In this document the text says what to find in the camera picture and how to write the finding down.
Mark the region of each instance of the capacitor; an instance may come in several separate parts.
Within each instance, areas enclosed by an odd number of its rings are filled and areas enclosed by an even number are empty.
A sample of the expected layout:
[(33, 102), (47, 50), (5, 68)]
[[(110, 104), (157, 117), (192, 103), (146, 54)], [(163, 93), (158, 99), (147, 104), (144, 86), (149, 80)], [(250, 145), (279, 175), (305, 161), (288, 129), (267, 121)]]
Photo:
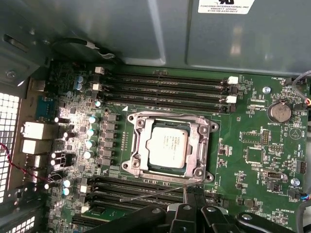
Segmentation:
[(54, 165), (63, 164), (63, 163), (65, 163), (65, 161), (66, 161), (65, 158), (60, 158), (60, 159), (55, 159), (55, 160), (53, 159), (53, 160), (51, 160), (50, 164), (52, 166), (54, 166)]
[(58, 159), (58, 158), (61, 158), (61, 157), (64, 157), (64, 154), (62, 152), (54, 152), (51, 154), (51, 158), (52, 159)]
[(75, 134), (73, 132), (64, 132), (64, 138), (71, 138), (75, 137)]
[(63, 182), (63, 185), (64, 185), (65, 188), (69, 188), (69, 187), (73, 186), (73, 179), (65, 180)]
[(89, 136), (89, 137), (92, 137), (92, 136), (96, 136), (97, 135), (97, 130), (95, 129), (89, 129), (86, 134)]
[(96, 106), (97, 108), (103, 108), (103, 107), (104, 107), (104, 103), (103, 103), (103, 102), (100, 102), (100, 101), (96, 101), (96, 102), (95, 102), (95, 106)]
[(61, 117), (55, 117), (54, 122), (55, 123), (67, 124), (67, 123), (70, 123), (70, 119), (68, 119), (68, 118), (61, 118)]
[(90, 159), (91, 157), (93, 157), (95, 155), (95, 153), (91, 150), (84, 152), (83, 157), (85, 159)]
[(77, 83), (86, 84), (86, 78), (84, 78), (83, 76), (79, 76), (77, 78)]
[(57, 187), (57, 183), (56, 182), (50, 182), (50, 183), (46, 183), (44, 185), (44, 189), (48, 190), (49, 188), (54, 188)]
[(88, 148), (88, 149), (95, 147), (95, 146), (96, 146), (96, 142), (93, 140), (86, 142), (86, 148)]
[(86, 87), (81, 83), (78, 83), (76, 89), (80, 92), (84, 92), (86, 90)]
[(274, 103), (268, 108), (268, 117), (275, 123), (285, 123), (290, 120), (291, 116), (291, 107), (284, 100)]
[(64, 189), (63, 189), (63, 194), (64, 194), (65, 196), (68, 196), (68, 195), (70, 194), (70, 190), (69, 190), (68, 188), (64, 188)]
[(96, 116), (90, 116), (90, 118), (88, 119), (90, 124), (94, 124), (94, 123), (98, 123), (99, 119)]

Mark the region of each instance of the white label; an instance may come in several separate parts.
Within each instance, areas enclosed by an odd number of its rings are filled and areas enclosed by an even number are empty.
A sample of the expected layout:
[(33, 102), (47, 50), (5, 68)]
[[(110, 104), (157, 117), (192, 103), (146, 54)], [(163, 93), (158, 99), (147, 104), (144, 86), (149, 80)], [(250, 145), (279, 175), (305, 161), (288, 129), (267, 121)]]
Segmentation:
[(200, 0), (199, 13), (246, 15), (255, 0)]

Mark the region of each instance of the screw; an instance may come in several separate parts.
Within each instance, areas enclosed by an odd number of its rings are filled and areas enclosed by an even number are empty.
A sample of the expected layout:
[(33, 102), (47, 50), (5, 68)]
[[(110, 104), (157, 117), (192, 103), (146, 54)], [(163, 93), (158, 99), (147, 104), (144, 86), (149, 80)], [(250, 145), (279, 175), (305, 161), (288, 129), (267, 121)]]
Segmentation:
[(16, 77), (16, 73), (14, 70), (9, 70), (6, 72), (6, 76), (10, 79), (14, 79)]
[(186, 206), (184, 206), (184, 208), (183, 208), (184, 210), (191, 210), (191, 206), (189, 206), (189, 205), (186, 205)]
[(295, 186), (295, 187), (300, 186), (300, 180), (297, 178), (292, 178), (291, 184), (292, 184), (292, 186)]
[(139, 126), (144, 126), (145, 121), (143, 121), (143, 120), (139, 120), (139, 121), (137, 121), (137, 124), (138, 124)]
[(268, 87), (268, 86), (265, 86), (263, 89), (262, 89), (262, 92), (264, 93), (264, 94), (270, 94), (271, 93), (271, 88), (270, 87)]
[(202, 126), (199, 131), (200, 131), (200, 133), (206, 133), (207, 132), (207, 127)]
[(252, 219), (252, 217), (250, 215), (247, 215), (247, 214), (242, 215), (242, 218), (244, 218), (245, 220), (251, 220)]
[(214, 207), (208, 207), (208, 208), (207, 208), (207, 211), (209, 211), (209, 212), (215, 212), (216, 209), (215, 209)]
[(202, 176), (202, 175), (203, 175), (203, 171), (202, 171), (201, 169), (197, 169), (197, 170), (195, 171), (195, 175), (196, 175), (196, 176)]
[(159, 209), (159, 208), (156, 208), (156, 209), (154, 209), (153, 211), (152, 211), (152, 213), (154, 213), (154, 214), (158, 214), (158, 213), (160, 213), (161, 212), (161, 210)]

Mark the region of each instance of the microchip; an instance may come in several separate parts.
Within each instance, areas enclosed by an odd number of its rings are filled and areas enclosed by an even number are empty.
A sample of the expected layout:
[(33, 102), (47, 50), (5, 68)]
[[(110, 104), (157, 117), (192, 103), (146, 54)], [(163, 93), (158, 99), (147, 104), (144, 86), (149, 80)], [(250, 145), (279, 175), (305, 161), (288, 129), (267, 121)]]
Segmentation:
[(246, 199), (244, 201), (244, 205), (248, 208), (253, 208), (255, 206), (255, 203), (253, 200), (250, 200), (250, 199)]
[(106, 125), (106, 129), (107, 129), (107, 130), (115, 130), (116, 127), (117, 127), (117, 125), (116, 125), (116, 124), (113, 124), (113, 123), (108, 123), (108, 124)]
[(85, 166), (84, 165), (79, 165), (79, 171), (84, 171)]
[(92, 96), (92, 92), (91, 91), (86, 91), (86, 96)]
[(105, 133), (105, 138), (113, 139), (113, 138), (115, 138), (115, 133), (107, 132), (107, 133)]
[(76, 113), (76, 109), (75, 108), (70, 108), (70, 114), (75, 114)]
[(112, 164), (112, 161), (110, 159), (104, 159), (103, 160), (103, 165), (110, 166), (111, 164)]
[(147, 142), (149, 163), (156, 166), (185, 166), (188, 132), (182, 129), (155, 127)]
[(238, 198), (237, 203), (238, 203), (238, 205), (244, 205), (244, 199)]
[(219, 149), (218, 154), (225, 154), (225, 149)]
[(112, 142), (112, 141), (105, 141), (104, 146), (108, 147), (108, 148), (112, 148), (114, 146), (114, 142)]
[(84, 202), (85, 202), (85, 200), (86, 200), (86, 197), (85, 197), (85, 196), (80, 196), (80, 198), (79, 198), (79, 202), (84, 203)]
[(76, 180), (77, 183), (81, 183), (82, 178), (81, 177), (77, 177), (75, 180)]
[(85, 133), (85, 132), (86, 132), (86, 127), (85, 127), (85, 126), (81, 126), (81, 127), (80, 127), (80, 132)]
[(237, 189), (242, 189), (243, 185), (241, 183), (237, 183)]
[(66, 103), (63, 102), (63, 101), (60, 101), (59, 104), (58, 104), (58, 106), (59, 106), (60, 108), (65, 108), (65, 107), (66, 107)]
[(118, 118), (117, 118), (117, 115), (108, 115), (107, 120), (108, 121), (117, 121)]

